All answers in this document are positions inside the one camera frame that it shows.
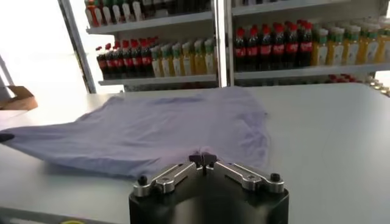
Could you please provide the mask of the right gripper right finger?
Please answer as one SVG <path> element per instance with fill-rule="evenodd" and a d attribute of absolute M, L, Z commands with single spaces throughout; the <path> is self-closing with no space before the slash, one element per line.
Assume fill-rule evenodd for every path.
<path fill-rule="evenodd" d="M 203 164 L 212 168 L 218 175 L 235 181 L 248 191 L 255 192 L 264 189 L 273 194 L 281 194 L 285 190 L 285 182 L 279 173 L 268 174 L 243 164 L 227 163 L 209 153 L 203 154 Z"/>

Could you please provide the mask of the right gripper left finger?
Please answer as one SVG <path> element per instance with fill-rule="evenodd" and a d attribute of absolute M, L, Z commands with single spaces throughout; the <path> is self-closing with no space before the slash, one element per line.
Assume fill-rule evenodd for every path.
<path fill-rule="evenodd" d="M 133 195 L 147 197 L 156 190 L 162 194 L 173 192 L 176 186 L 201 168 L 203 158 L 201 154 L 188 157 L 189 161 L 183 164 L 175 164 L 165 167 L 151 179 L 142 175 L 133 185 Z"/>

